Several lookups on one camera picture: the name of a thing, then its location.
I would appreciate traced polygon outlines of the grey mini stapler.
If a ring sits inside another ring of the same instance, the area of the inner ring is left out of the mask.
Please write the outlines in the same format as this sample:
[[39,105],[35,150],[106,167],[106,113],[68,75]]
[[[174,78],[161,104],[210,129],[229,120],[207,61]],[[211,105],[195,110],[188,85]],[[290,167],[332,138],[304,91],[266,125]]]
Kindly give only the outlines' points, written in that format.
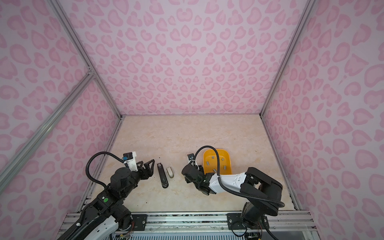
[[171,179],[174,178],[175,175],[171,167],[167,168],[167,173]]

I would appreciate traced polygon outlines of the black long stapler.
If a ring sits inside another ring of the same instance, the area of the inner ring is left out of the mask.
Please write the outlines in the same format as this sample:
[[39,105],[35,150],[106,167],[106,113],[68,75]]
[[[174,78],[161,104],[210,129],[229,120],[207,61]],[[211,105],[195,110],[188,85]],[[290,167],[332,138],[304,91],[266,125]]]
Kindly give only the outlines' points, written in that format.
[[169,187],[169,182],[165,173],[165,169],[161,163],[158,163],[157,166],[158,166],[158,172],[159,172],[162,187],[166,189]]

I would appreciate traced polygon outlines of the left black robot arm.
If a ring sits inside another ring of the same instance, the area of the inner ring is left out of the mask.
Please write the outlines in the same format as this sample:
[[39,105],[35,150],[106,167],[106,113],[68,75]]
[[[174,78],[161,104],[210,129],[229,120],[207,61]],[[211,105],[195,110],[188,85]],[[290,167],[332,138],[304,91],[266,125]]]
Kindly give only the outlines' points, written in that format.
[[119,168],[110,178],[107,188],[86,205],[78,220],[64,233],[60,240],[103,240],[119,231],[132,231],[135,220],[124,200],[141,180],[153,176],[155,160],[139,162],[138,170]]

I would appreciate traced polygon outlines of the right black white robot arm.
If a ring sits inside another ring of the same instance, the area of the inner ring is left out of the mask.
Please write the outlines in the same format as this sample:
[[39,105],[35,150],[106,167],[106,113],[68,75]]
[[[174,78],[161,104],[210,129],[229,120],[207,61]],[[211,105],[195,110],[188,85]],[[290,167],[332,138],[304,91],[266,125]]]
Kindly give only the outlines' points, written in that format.
[[182,175],[188,184],[194,184],[206,196],[226,192],[247,199],[240,216],[240,224],[245,228],[259,227],[263,216],[277,216],[279,209],[285,206],[282,184],[253,167],[237,175],[218,175],[205,174],[188,164]]

